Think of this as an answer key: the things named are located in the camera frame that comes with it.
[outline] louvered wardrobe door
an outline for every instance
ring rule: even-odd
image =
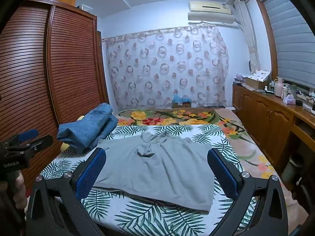
[[[50,134],[54,145],[35,155],[23,170],[26,188],[55,158],[61,143],[46,85],[44,42],[49,6],[18,8],[0,34],[0,141],[35,128]]]
[[[96,21],[56,7],[51,29],[51,78],[60,123],[102,103],[97,68]]]

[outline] cardboard box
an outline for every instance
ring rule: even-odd
[[[186,107],[192,107],[191,102],[181,102],[181,103],[173,103],[173,108],[186,108]]]
[[[268,80],[261,82],[261,81],[256,81],[254,79],[250,79],[248,77],[246,77],[246,81],[245,81],[246,85],[255,88],[257,90],[264,90],[265,86],[268,85]]]

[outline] sheer curtain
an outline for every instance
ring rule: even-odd
[[[241,24],[239,24],[239,26],[246,36],[246,42],[248,45],[250,56],[251,74],[253,75],[256,72],[256,70],[260,70],[260,63],[258,58],[257,43],[253,22],[250,18],[248,8],[244,1],[235,0],[234,6],[241,21]]]
[[[158,29],[105,41],[120,110],[169,108],[174,94],[197,106],[226,104],[229,56],[216,26]]]

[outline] trash can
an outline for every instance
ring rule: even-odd
[[[300,154],[292,154],[289,158],[289,162],[282,173],[282,181],[286,183],[293,183],[294,179],[299,175],[302,167],[304,166],[304,160]]]

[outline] wall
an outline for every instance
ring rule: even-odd
[[[168,27],[188,26],[189,0],[162,1],[143,4],[122,11],[104,19],[98,19],[98,30],[102,32],[102,38],[131,34],[135,32],[161,29]],[[227,106],[232,106],[232,84],[236,74],[249,75],[249,52],[245,35],[234,22],[233,25],[218,25],[223,40],[226,44],[229,57],[229,72],[226,78]],[[113,111],[117,112],[115,98],[110,83],[109,71],[106,67],[106,47],[103,46],[105,76],[110,104]]]
[[[246,5],[254,26],[260,68],[261,70],[271,70],[271,57],[267,30],[258,3],[256,0],[249,0]]]

